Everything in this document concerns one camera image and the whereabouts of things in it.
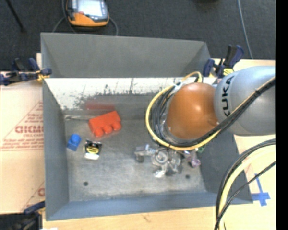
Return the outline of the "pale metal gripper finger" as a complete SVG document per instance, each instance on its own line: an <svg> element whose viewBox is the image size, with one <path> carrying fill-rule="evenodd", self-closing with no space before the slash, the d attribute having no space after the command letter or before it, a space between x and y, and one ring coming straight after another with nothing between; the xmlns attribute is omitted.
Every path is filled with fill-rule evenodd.
<svg viewBox="0 0 288 230"><path fill-rule="evenodd" d="M144 162L145 157L152 157L156 153L156 149L150 145L138 146L135 149L135 159L137 162Z"/></svg>
<svg viewBox="0 0 288 230"><path fill-rule="evenodd" d="M167 175L168 172L168 165L165 164L163 166L160 166L155 172L154 177L155 178L163 178Z"/></svg>

